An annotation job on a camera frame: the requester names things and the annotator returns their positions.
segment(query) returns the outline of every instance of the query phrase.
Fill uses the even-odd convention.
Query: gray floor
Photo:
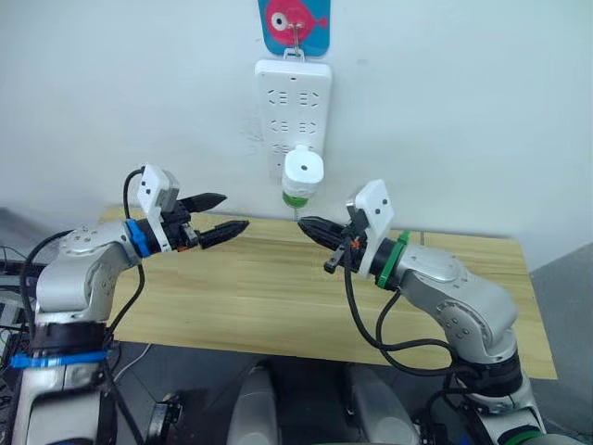
[[[534,391],[549,429],[590,442],[593,433],[593,245],[532,274],[537,301],[559,374],[558,381],[534,380]],[[121,364],[144,345],[126,343]],[[152,404],[183,390],[185,420],[173,431],[177,443],[223,444],[233,404],[246,372],[264,359],[257,354],[155,346],[120,381],[140,427],[145,431]],[[342,364],[272,357],[279,387],[279,415],[284,444],[355,439],[344,421],[338,392]],[[440,379],[418,379],[388,367],[375,371],[414,412],[440,386]],[[447,409],[437,409],[452,436],[461,426]],[[119,445],[132,444],[120,421]]]

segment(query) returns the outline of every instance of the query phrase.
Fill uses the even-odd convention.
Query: white cap
[[[282,189],[289,197],[310,198],[323,180],[323,159],[307,146],[296,146],[286,154]]]

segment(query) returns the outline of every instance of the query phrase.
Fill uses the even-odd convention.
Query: robotic arm
[[[145,218],[70,232],[39,277],[31,350],[11,363],[23,368],[14,445],[113,443],[115,404],[99,385],[115,328],[107,329],[107,320],[118,276],[153,254],[210,248],[248,226],[231,221],[198,232],[190,225],[191,213],[211,209],[226,197],[206,193],[177,200],[179,184],[170,172],[152,165],[141,172],[138,199]]]
[[[510,293],[470,273],[444,250],[413,245],[407,234],[398,240],[387,238],[394,212],[382,180],[367,183],[347,202],[347,210],[346,226],[319,217],[302,218],[298,225],[313,241],[334,251],[324,264],[328,273],[348,259],[353,271],[373,275],[380,288],[400,290],[441,325],[456,351],[453,364],[473,370],[455,378],[468,393],[463,411],[476,443],[552,439],[543,436],[546,430],[529,378],[521,370],[512,329],[517,311]]]

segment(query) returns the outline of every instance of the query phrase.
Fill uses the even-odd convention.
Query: white wall
[[[334,0],[326,181],[346,218],[388,182],[396,226],[512,235],[531,269],[593,240],[588,0]],[[55,227],[150,161],[225,212],[290,218],[268,178],[256,0],[0,0],[0,205]]]

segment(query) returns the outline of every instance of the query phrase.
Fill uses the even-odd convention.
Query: power strip
[[[256,64],[256,79],[270,174],[281,178],[284,157],[297,145],[323,155],[332,72],[322,63],[265,59]]]

